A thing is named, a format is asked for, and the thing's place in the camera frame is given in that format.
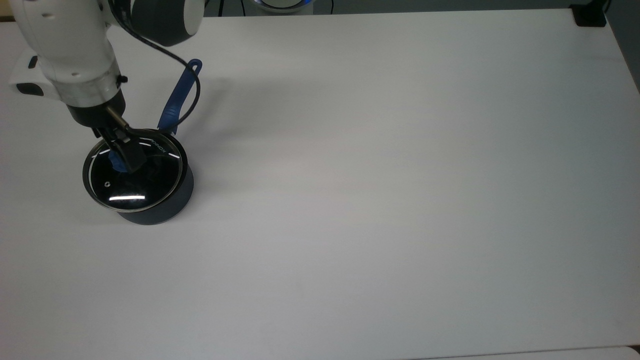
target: white table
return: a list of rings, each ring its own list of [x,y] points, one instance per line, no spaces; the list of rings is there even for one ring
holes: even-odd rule
[[[182,69],[109,30],[151,127]],[[0,82],[24,48],[0,24]],[[0,358],[407,359],[640,343],[640,96],[569,10],[207,19],[172,221],[0,89]]]
[[[519,354],[465,356],[463,360],[639,360],[640,355],[628,347],[526,352]]]

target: blue handle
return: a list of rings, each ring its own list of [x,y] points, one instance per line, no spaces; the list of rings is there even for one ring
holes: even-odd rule
[[[189,61],[189,66],[196,74],[199,74],[200,69],[202,69],[202,61],[192,59]],[[184,100],[187,98],[187,95],[189,95],[189,91],[191,91],[191,87],[194,82],[195,78],[191,74],[191,71],[189,71],[189,69],[184,69],[178,83],[175,85],[175,88],[171,93],[171,96],[169,96],[169,100],[164,106],[164,110],[160,116],[160,121],[158,122],[158,129],[164,130],[173,127],[172,133],[177,133],[178,127],[174,125],[180,119],[182,104],[184,104]]]

